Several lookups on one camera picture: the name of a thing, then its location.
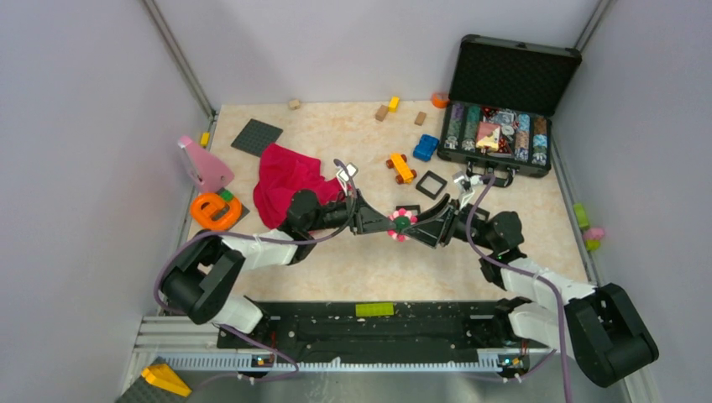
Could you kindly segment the pink flower brooch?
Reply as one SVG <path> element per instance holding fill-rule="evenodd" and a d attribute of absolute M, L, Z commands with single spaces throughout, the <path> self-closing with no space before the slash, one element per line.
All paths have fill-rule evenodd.
<path fill-rule="evenodd" d="M 388 218 L 395 225 L 394 229 L 390 229 L 387 233 L 392 239 L 397 242 L 405 242 L 405 230 L 417 223 L 417 216 L 411 210 L 406 210 L 404 207 L 399 207 L 394 210 Z"/>

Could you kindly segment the magenta garment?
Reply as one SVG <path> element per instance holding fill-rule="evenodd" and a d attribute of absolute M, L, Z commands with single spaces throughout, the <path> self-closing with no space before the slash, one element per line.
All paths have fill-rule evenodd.
<path fill-rule="evenodd" d="M 336 201 L 343 191 L 338 179 L 328 180 L 322 175 L 319 159 L 270 144 L 260 157 L 253 191 L 263 224 L 270 229 L 279 227 L 286 219 L 291 198 L 301 190 L 313 191 L 322 205 Z"/>

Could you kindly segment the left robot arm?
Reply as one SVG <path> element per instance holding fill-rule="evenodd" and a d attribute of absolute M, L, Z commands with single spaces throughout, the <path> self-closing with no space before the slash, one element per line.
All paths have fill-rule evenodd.
<path fill-rule="evenodd" d="M 358 190 L 325 205 L 315 192 L 298 191 L 285 221 L 267 233 L 248 236 L 205 230 L 197 234 L 165 265 L 154 290 L 158 297 L 167 298 L 170 310 L 193 323 L 230 327 L 245 344 L 258 347 L 268 339 L 270 326 L 258 305 L 233 294 L 234 284 L 244 271 L 301 262 L 318 242 L 312 232 L 323 229 L 334 235 L 345 229 L 354 234 L 393 233 L 396 224 L 373 209 Z"/>

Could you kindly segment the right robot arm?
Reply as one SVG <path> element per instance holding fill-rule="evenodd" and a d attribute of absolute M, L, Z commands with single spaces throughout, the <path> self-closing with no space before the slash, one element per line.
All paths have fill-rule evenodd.
<path fill-rule="evenodd" d="M 433 248 L 453 239 L 474 246 L 484 278 L 517 295 L 515 305 L 492 323 L 498 343 L 514 346 L 524 338 L 557 347 L 600 387 L 659 359 L 657 343 L 621 286 L 571 280 L 521 252 L 524 237 L 516 212 L 488 217 L 480 208 L 444 197 L 424 213 L 394 222 L 398 239 Z"/>

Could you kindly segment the yellow toy car red wheels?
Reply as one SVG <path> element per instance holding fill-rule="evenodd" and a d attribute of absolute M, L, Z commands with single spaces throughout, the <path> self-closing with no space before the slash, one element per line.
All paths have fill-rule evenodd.
<path fill-rule="evenodd" d="M 404 154 L 391 154 L 385 162 L 388 169 L 395 172 L 395 181 L 399 185 L 411 184 L 416 178 L 417 173 L 407 164 L 408 159 Z"/>

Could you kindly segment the blue toy car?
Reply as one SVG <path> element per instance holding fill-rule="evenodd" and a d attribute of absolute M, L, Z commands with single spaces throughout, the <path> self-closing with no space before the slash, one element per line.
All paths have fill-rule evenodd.
<path fill-rule="evenodd" d="M 436 153 L 439 139 L 429 134 L 423 134 L 412 151 L 412 156 L 420 161 L 429 162 Z"/>

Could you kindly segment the green flat brick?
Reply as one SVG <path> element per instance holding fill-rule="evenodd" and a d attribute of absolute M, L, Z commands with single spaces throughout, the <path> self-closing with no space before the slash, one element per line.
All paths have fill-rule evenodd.
<path fill-rule="evenodd" d="M 359 303 L 354 306 L 356 317 L 391 317 L 395 315 L 392 302 Z"/>

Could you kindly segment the playing card box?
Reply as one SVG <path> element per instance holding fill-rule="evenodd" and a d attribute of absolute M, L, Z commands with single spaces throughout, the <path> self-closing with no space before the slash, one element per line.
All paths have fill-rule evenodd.
<path fill-rule="evenodd" d="M 476 138 L 475 147 L 477 149 L 487 149 L 498 151 L 500 146 L 501 126 L 496 123 L 480 122 Z"/>

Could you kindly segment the black poker chip case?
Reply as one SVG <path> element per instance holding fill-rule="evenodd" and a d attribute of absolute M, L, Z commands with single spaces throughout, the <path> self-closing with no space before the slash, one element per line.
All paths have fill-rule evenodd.
<path fill-rule="evenodd" d="M 448 93 L 437 156 L 469 170 L 546 176 L 552 168 L 551 118 L 580 66 L 575 48 L 558 48 L 478 34 L 464 36 Z M 480 122 L 501 126 L 499 150 L 477 149 Z"/>

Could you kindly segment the orange object behind case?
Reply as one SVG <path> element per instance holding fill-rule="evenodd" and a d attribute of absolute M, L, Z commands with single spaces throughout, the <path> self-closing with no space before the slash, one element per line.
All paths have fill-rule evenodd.
<path fill-rule="evenodd" d="M 431 95 L 431 103 L 435 108 L 445 109 L 449 104 L 449 97 L 446 92 L 434 92 Z"/>

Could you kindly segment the dark grey building baseplate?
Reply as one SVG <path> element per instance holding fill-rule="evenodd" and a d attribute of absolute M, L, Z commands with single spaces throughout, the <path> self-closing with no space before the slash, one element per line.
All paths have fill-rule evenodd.
<path fill-rule="evenodd" d="M 232 141 L 231 147 L 260 157 L 282 133 L 282 128 L 251 118 Z"/>

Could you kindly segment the green pink toy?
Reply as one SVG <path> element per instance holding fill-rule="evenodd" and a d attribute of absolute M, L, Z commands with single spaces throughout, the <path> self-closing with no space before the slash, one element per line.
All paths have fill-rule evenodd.
<path fill-rule="evenodd" d="M 573 213 L 576 218 L 578 228 L 582 231 L 584 246 L 587 251 L 592 252 L 597 250 L 602 239 L 605 237 L 603 228 L 594 227 L 588 218 L 588 214 L 581 203 L 573 204 Z"/>

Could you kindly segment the orange plastic toy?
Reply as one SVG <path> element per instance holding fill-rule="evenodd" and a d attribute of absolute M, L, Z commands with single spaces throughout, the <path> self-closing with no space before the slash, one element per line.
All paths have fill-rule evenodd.
<path fill-rule="evenodd" d="M 191 203 L 190 214 L 203 229 L 227 231 L 240 220 L 243 205 L 235 196 L 204 193 Z"/>

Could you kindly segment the pink plastic piece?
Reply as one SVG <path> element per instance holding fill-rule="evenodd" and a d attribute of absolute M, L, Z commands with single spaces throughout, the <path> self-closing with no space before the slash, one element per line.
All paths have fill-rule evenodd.
<path fill-rule="evenodd" d="M 180 137 L 177 144 L 186 172 L 200 193 L 217 192 L 234 180 L 234 173 L 222 160 L 189 137 Z"/>

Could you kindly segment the small yellow block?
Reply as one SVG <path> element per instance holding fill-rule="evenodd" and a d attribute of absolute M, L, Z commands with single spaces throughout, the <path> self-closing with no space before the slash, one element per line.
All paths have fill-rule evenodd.
<path fill-rule="evenodd" d="M 211 134 L 209 132 L 204 132 L 200 138 L 200 145 L 206 148 L 210 144 Z"/>

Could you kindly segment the yellow wedge brick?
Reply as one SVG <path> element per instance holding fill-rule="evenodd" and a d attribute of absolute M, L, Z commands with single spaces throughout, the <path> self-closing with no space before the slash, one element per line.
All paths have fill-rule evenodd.
<path fill-rule="evenodd" d="M 150 385 L 182 397 L 189 397 L 192 389 L 168 364 L 152 364 L 141 372 L 142 378 Z"/>

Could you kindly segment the black square frame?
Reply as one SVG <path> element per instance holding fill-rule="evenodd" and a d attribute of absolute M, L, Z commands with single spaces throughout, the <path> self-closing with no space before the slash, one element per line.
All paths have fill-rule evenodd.
<path fill-rule="evenodd" d="M 400 209 L 404 209 L 407 212 L 411 212 L 415 216 L 421 213 L 421 206 L 417 205 L 417 204 L 415 204 L 415 205 L 397 205 L 395 207 L 395 209 L 397 211 L 399 211 Z"/>
<path fill-rule="evenodd" d="M 437 197 L 447 188 L 448 181 L 437 175 L 431 170 L 428 170 L 426 174 L 416 183 L 416 189 L 423 195 L 429 197 L 432 200 L 436 200 Z"/>
<path fill-rule="evenodd" d="M 472 207 L 474 220 L 487 222 L 490 219 L 490 212 L 481 207 Z"/>

